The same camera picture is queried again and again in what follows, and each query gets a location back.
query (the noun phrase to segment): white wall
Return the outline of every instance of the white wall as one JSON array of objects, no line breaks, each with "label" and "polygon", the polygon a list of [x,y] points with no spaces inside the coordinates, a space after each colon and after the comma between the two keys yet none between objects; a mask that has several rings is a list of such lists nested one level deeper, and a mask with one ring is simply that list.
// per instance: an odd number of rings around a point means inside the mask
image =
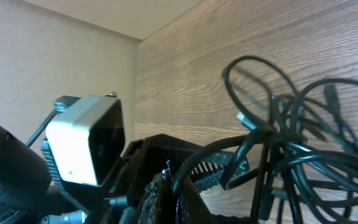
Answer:
[{"label": "white wall", "polygon": [[25,1],[131,37],[145,39],[203,0]]},{"label": "white wall", "polygon": [[[0,0],[0,125],[26,142],[62,95],[122,99],[133,136],[137,39],[20,0]],[[33,145],[39,153],[39,140]]]}]

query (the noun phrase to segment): black wire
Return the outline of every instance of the black wire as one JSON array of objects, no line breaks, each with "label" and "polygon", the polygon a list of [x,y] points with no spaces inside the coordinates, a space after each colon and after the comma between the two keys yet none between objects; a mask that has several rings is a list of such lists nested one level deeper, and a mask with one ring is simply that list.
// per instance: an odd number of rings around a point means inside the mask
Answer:
[{"label": "black wire", "polygon": [[52,110],[49,113],[49,115],[45,118],[45,120],[42,122],[42,124],[39,126],[39,128],[35,131],[35,133],[31,136],[31,138],[26,142],[25,145],[27,147],[30,147],[31,145],[33,145],[35,140],[37,140],[37,138],[41,135],[42,131],[45,130],[48,123],[56,116],[56,114],[57,114],[56,110]]},{"label": "black wire", "polygon": [[[275,70],[290,86],[293,95],[284,94],[274,96],[267,84],[245,69],[236,67],[239,62],[252,60],[260,62]],[[231,70],[237,70],[245,77],[257,82],[268,94],[268,118],[263,120],[250,112],[234,93],[233,87],[237,85],[230,81]],[[252,201],[251,220],[256,222],[261,217],[267,219],[272,207],[272,197],[280,199],[278,206],[278,223],[281,223],[284,200],[289,201],[291,214],[295,223],[302,223],[300,203],[306,204],[312,214],[322,223],[358,223],[350,220],[352,208],[358,206],[358,138],[351,127],[342,119],[341,105],[336,91],[336,83],[345,83],[358,86],[357,80],[345,78],[330,78],[314,82],[298,92],[288,75],[273,63],[256,56],[243,56],[231,62],[222,73],[227,93],[239,111],[244,115],[242,123],[250,129],[248,136],[223,139],[205,146],[201,151],[193,154],[181,167],[173,180],[173,193],[180,193],[183,179],[193,168],[212,153],[230,147],[239,146],[231,157],[221,176],[220,184],[225,190],[238,187],[257,178],[254,198]],[[326,105],[317,100],[305,97],[308,92],[318,86],[324,87]],[[320,115],[309,105],[318,106],[333,116],[337,131],[334,130]],[[311,115],[312,119],[305,118],[305,114]],[[280,130],[274,128],[277,122]],[[322,141],[327,141],[323,133],[329,134],[344,152],[321,151],[306,144],[307,139],[302,135],[304,130]],[[233,174],[246,154],[256,144],[263,144],[262,155],[258,168],[232,179]],[[310,180],[306,176],[303,164],[309,164],[312,168],[330,178],[332,181]],[[272,187],[275,175],[281,174],[283,188]],[[344,200],[323,200],[315,189],[340,190],[347,192]],[[345,208],[342,215],[333,208]]]}]

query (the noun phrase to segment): tangled cable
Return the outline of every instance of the tangled cable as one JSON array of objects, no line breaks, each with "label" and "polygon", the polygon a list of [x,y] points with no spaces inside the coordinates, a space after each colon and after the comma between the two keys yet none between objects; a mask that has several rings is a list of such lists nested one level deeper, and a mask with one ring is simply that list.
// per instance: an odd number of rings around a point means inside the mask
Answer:
[{"label": "tangled cable", "polygon": [[[252,74],[243,73],[256,81],[267,92],[267,120],[251,113],[241,103],[230,82],[230,71],[239,62],[245,60],[253,60],[267,65],[276,71],[292,89],[293,95],[275,96],[261,80]],[[174,176],[173,195],[176,197],[179,195],[184,179],[203,159],[222,149],[238,146],[220,178],[220,185],[223,189],[229,190],[257,178],[250,212],[251,223],[257,223],[259,219],[269,219],[275,198],[280,200],[277,223],[282,222],[285,200],[289,201],[294,223],[303,223],[300,203],[307,205],[321,223],[358,223],[358,221],[350,220],[352,208],[358,206],[358,181],[355,181],[355,178],[358,179],[358,138],[351,127],[341,118],[341,105],[335,86],[335,83],[358,86],[358,81],[345,78],[323,79],[308,85],[299,92],[285,72],[273,63],[256,56],[243,56],[235,59],[223,70],[222,75],[226,90],[238,110],[244,115],[242,122],[250,129],[250,133],[212,142],[189,157]],[[311,90],[322,85],[324,85],[326,105],[305,97]],[[330,113],[336,123],[337,131],[330,127],[309,105],[318,106]],[[311,115],[313,119],[306,118],[305,113]],[[274,127],[276,122],[280,127],[279,130]],[[322,141],[326,141],[322,133],[332,136],[342,146],[344,152],[324,151],[307,145],[307,138],[303,135],[305,130]],[[241,161],[256,144],[263,144],[259,167],[232,179]],[[332,181],[308,179],[302,166],[304,163]],[[283,179],[283,187],[274,188],[272,187],[274,178],[279,174]],[[315,189],[317,188],[345,191],[347,198],[323,200],[316,193]],[[344,208],[344,211],[339,214],[333,210],[334,208]],[[331,219],[328,219],[321,211],[324,211]]]}]

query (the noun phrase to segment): wood grain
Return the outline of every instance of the wood grain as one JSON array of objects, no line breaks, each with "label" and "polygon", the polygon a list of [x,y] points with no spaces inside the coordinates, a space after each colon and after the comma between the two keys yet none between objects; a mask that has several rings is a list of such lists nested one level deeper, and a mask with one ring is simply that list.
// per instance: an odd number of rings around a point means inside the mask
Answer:
[{"label": "wood grain", "polygon": [[[221,80],[222,69],[241,55],[258,55],[286,71],[300,90],[329,77],[358,79],[358,1],[205,1],[164,27],[138,48],[135,93],[135,136],[159,133],[207,144],[247,133],[236,120],[235,106]],[[288,85],[269,68],[242,63],[275,94],[290,93]],[[249,92],[239,95],[251,111],[265,116],[250,96],[264,101],[264,91],[234,72],[233,79]],[[344,119],[358,135],[358,88],[338,85]],[[308,96],[322,100],[322,88]],[[322,117],[332,120],[322,111]],[[320,149],[340,150],[332,143],[310,139]],[[260,150],[249,154],[256,167]],[[254,183],[224,192],[203,192],[213,213],[247,215]],[[344,198],[321,192],[324,197]],[[286,206],[284,223],[291,222]],[[353,215],[358,219],[358,208]],[[272,212],[272,223],[275,222]],[[304,207],[303,217],[317,222]]]}]

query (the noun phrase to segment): cable bundle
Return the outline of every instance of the cable bundle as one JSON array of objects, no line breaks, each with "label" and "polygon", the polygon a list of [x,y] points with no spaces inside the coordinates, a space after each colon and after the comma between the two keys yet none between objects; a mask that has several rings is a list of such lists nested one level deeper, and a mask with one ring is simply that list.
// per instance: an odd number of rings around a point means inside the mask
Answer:
[{"label": "cable bundle", "polygon": [[[251,113],[234,93],[229,79],[230,71],[239,62],[245,60],[257,61],[272,68],[292,89],[293,95],[274,96],[271,89],[258,78],[251,74],[244,74],[259,83],[267,92],[267,120]],[[220,185],[223,189],[229,190],[257,178],[250,213],[252,223],[269,218],[275,198],[280,200],[277,223],[282,221],[284,200],[289,201],[294,223],[303,223],[300,203],[307,205],[321,223],[358,223],[350,220],[352,208],[358,206],[358,181],[355,180],[358,179],[358,138],[341,118],[341,107],[335,87],[335,83],[358,86],[358,81],[345,78],[324,79],[308,85],[299,92],[289,77],[276,65],[255,56],[243,56],[231,62],[223,70],[223,78],[226,90],[238,110],[244,115],[243,124],[250,129],[250,133],[212,142],[189,157],[174,176],[172,183],[174,196],[179,195],[184,179],[199,162],[222,149],[238,146],[220,178]],[[322,85],[324,85],[326,105],[305,97],[311,90]],[[330,127],[310,105],[318,106],[330,113],[336,123],[337,131]],[[306,113],[313,119],[306,118]],[[274,127],[275,123],[278,124],[279,129]],[[322,141],[326,140],[323,133],[332,136],[341,145],[343,152],[324,151],[307,145],[307,138],[303,134],[306,130]],[[241,161],[256,144],[263,144],[259,167],[232,179]],[[332,181],[308,179],[302,166],[304,163]],[[283,179],[281,189],[272,187],[277,175],[281,175]],[[347,198],[336,201],[323,200],[315,189],[345,191]],[[334,208],[344,208],[344,211],[340,214],[333,210]],[[336,221],[327,219],[321,211]]]}]

